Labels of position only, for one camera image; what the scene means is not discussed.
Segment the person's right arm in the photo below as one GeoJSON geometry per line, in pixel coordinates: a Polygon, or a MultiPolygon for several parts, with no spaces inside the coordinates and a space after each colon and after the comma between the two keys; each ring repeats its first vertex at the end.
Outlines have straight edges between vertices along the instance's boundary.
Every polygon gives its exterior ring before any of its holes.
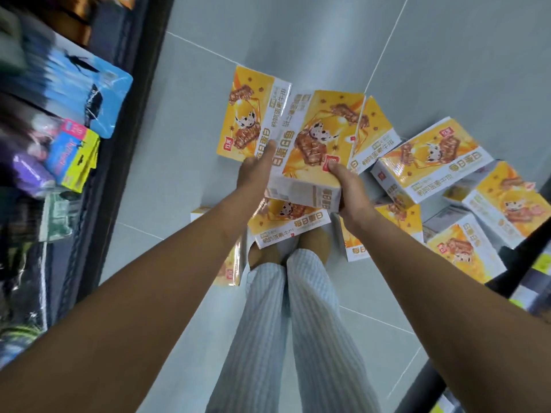
{"type": "Polygon", "coordinates": [[[468,412],[551,411],[551,327],[426,248],[341,181],[346,228],[381,271],[432,364],[468,412]]]}

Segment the bare foot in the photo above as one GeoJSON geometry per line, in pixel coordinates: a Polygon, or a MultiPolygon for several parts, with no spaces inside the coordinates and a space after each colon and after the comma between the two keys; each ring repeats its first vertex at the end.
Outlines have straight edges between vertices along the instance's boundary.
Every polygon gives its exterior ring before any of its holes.
{"type": "Polygon", "coordinates": [[[331,252],[331,237],[321,227],[317,227],[299,236],[297,249],[311,250],[325,265],[331,252]]]}
{"type": "Polygon", "coordinates": [[[266,262],[272,262],[274,264],[281,264],[281,255],[276,245],[270,245],[264,249],[258,249],[258,245],[252,244],[251,250],[249,250],[249,265],[251,271],[258,265],[265,264],[266,262]]]}

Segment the striped pants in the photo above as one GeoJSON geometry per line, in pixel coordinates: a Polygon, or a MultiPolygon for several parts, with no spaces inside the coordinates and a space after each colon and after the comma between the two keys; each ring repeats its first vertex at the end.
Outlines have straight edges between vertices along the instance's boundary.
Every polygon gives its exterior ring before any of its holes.
{"type": "Polygon", "coordinates": [[[288,320],[304,412],[378,412],[362,356],[345,330],[337,295],[314,252],[296,250],[287,270],[249,273],[247,302],[208,413],[278,411],[288,320]]]}

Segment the pant leg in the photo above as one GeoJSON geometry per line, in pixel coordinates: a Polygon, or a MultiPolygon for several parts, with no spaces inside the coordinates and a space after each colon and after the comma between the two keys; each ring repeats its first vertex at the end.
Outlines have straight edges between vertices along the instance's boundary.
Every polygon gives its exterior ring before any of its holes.
{"type": "Polygon", "coordinates": [[[267,263],[250,276],[247,302],[210,396],[208,413],[278,411],[289,329],[289,318],[284,314],[286,271],[281,265],[267,263]]]}
{"type": "Polygon", "coordinates": [[[311,250],[287,261],[293,347],[305,413],[378,412],[364,361],[345,330],[333,284],[311,250]]]}

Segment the person's left arm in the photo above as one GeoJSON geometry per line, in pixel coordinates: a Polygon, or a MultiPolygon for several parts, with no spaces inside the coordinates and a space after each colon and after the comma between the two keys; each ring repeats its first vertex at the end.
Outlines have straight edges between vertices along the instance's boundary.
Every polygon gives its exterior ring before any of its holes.
{"type": "Polygon", "coordinates": [[[216,207],[102,284],[0,371],[9,412],[134,412],[263,198],[275,152],[216,207]]]}

